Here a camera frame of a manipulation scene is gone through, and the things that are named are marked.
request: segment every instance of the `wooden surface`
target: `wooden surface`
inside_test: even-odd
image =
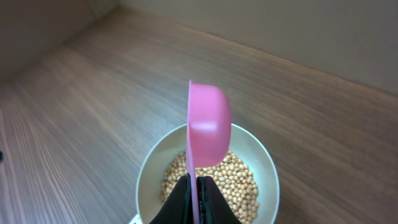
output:
[[[189,79],[270,152],[277,223],[397,223],[397,97],[123,10],[2,86],[0,223],[127,223]]]

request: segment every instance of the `white bowl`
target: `white bowl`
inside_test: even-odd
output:
[[[184,124],[159,140],[145,158],[136,188],[137,212],[142,223],[149,223],[162,207],[160,190],[164,171],[174,157],[185,150],[186,144],[187,125]],[[267,150],[256,137],[235,124],[232,124],[229,150],[249,166],[259,187],[260,207],[254,223],[274,223],[279,206],[279,180]]]

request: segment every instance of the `wooden table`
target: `wooden table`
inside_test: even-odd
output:
[[[0,223],[127,223],[189,79],[219,86],[279,173],[277,223],[398,222],[398,98],[118,10],[2,86]]]

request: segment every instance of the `white object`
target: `white object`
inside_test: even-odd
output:
[[[136,187],[137,212],[143,224],[148,224],[162,207],[160,191],[164,171],[186,145],[187,125],[184,124],[159,140],[145,158]],[[229,150],[249,166],[259,188],[260,207],[254,224],[274,223],[279,207],[279,180],[267,150],[256,137],[235,124],[232,124]]]

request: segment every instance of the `measuring scoop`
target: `measuring scoop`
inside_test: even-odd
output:
[[[199,224],[196,167],[218,165],[227,155],[231,139],[231,109],[216,86],[190,80],[187,119],[187,172],[191,177],[193,223]]]

